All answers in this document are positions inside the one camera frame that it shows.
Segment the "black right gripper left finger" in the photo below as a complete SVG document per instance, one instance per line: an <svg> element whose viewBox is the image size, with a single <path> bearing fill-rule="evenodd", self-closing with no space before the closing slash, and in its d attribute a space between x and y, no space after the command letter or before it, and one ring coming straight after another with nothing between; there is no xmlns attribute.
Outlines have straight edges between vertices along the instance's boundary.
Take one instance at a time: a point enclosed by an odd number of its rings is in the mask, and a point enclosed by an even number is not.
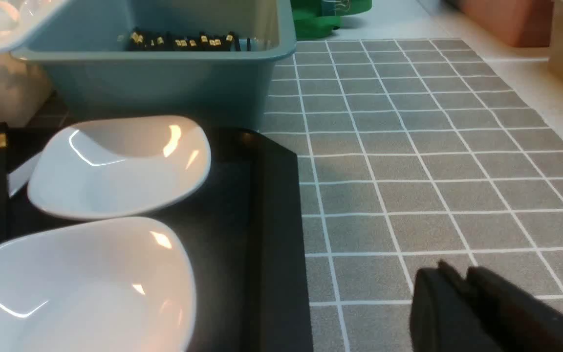
<svg viewBox="0 0 563 352"><path fill-rule="evenodd" d="M416 272L409 329L414 352L501 351L438 269Z"/></svg>

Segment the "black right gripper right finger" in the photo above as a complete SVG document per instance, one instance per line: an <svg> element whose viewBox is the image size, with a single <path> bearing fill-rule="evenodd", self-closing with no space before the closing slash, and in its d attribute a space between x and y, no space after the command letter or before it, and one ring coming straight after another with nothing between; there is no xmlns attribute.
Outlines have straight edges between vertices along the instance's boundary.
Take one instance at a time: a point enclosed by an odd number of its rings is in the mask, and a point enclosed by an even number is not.
<svg viewBox="0 0 563 352"><path fill-rule="evenodd" d="M484 332L505 352L563 352L563 313L486 267L465 277L446 261L438 271Z"/></svg>

